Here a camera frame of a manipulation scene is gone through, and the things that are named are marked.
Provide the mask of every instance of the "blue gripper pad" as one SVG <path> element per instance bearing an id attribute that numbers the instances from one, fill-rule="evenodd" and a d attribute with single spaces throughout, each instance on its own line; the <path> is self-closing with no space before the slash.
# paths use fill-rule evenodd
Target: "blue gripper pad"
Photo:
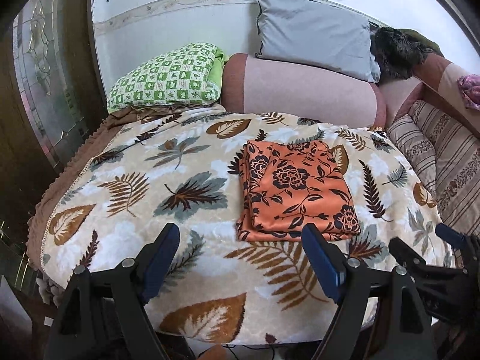
<path id="1" fill-rule="evenodd" d="M 454 249 L 462 249 L 465 246 L 465 236 L 457 233 L 453 228 L 439 223 L 435 228 L 435 234 L 449 243 Z"/>
<path id="2" fill-rule="evenodd" d="M 169 223 L 169 225 L 170 224 L 170 228 L 167 228 L 167 225 L 163 230 L 166 231 L 167 234 L 155 252 L 143 276 L 143 292 L 141 293 L 141 298 L 144 303 L 148 303 L 150 299 L 158 295 L 165 275 L 169 271 L 180 244 L 179 228 L 173 223 Z"/>
<path id="3" fill-rule="evenodd" d="M 336 245 L 329 244 L 323 238 L 323 235 L 312 223 L 304 226 L 301 241 L 303 250 L 317 275 L 323 292 L 338 304 L 343 298 L 341 286 L 345 282 L 347 273 L 341 263 L 341 260 L 345 257 Z M 329 254 L 334 257 L 335 261 L 331 261 Z"/>

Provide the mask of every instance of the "pillow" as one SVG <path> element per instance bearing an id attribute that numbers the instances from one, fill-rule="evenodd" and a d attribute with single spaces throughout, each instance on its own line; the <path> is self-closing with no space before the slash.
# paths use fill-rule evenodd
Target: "pillow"
<path id="1" fill-rule="evenodd" d="M 220 97 L 226 61 L 210 43 L 157 56 L 117 80 L 107 100 L 109 112 L 128 105 L 212 104 Z"/>
<path id="2" fill-rule="evenodd" d="M 312 0 L 257 0 L 261 59 L 318 66 L 377 83 L 370 23 L 361 14 Z"/>
<path id="3" fill-rule="evenodd" d="M 387 134 L 410 162 L 423 186 L 432 196 L 436 196 L 435 149 L 410 115 L 402 116 L 394 122 Z"/>
<path id="4" fill-rule="evenodd" d="M 470 73 L 436 54 L 428 54 L 425 63 L 414 67 L 413 72 L 429 87 L 423 100 L 454 117 L 480 139 L 480 111 L 465 108 L 457 84 L 461 76 Z"/>
<path id="5" fill-rule="evenodd" d="M 410 115 L 435 148 L 436 199 L 443 222 L 480 235 L 480 140 L 426 102 L 416 102 Z"/>
<path id="6" fill-rule="evenodd" d="M 391 126 L 400 117 L 409 113 L 410 107 L 423 97 L 425 85 L 416 77 L 393 79 L 379 86 L 385 99 L 386 126 Z"/>
<path id="7" fill-rule="evenodd" d="M 386 117 L 385 101 L 375 84 L 246 54 L 232 55 L 225 65 L 221 104 L 235 113 L 281 112 L 299 116 L 304 123 L 316 119 L 350 128 L 383 128 Z"/>

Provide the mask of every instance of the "white wall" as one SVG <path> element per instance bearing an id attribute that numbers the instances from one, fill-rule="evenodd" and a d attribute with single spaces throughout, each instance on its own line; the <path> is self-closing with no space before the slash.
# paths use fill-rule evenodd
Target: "white wall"
<path id="1" fill-rule="evenodd" d="M 105 23 L 117 15 L 155 1 L 157 0 L 93 0 L 94 23 Z M 330 1 L 356 9 L 392 27 L 417 30 L 438 43 L 447 59 L 468 71 L 480 72 L 480 56 L 460 27 L 436 0 Z M 231 6 L 208 9 L 190 7 L 159 16 L 146 16 L 135 23 L 97 35 L 98 58 L 106 90 L 109 91 L 118 77 L 142 61 L 186 41 L 222 41 L 223 44 L 219 45 L 228 52 L 251 50 L 253 43 L 245 46 L 245 42 L 254 42 L 249 35 L 252 26 L 250 21 L 254 20 L 254 15 L 246 14 L 248 9 Z M 184 24 L 187 20 L 195 23 L 195 26 Z M 161 34 L 155 37 L 154 32 Z M 126 48 L 129 50 L 123 58 L 112 55 L 115 51 Z"/>

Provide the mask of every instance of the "purple cloth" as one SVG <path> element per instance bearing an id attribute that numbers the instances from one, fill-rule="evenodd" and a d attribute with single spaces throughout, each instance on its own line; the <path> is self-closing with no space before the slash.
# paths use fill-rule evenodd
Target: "purple cloth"
<path id="1" fill-rule="evenodd" d="M 480 76 L 476 74 L 462 76 L 458 79 L 458 87 L 465 107 L 480 111 Z"/>

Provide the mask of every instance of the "black fur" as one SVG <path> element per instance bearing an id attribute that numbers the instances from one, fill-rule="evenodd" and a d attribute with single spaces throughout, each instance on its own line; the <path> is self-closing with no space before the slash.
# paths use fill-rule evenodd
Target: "black fur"
<path id="1" fill-rule="evenodd" d="M 391 27 L 381 27 L 373 36 L 373 51 L 381 76 L 408 79 L 412 68 L 421 65 L 434 52 L 410 35 Z"/>

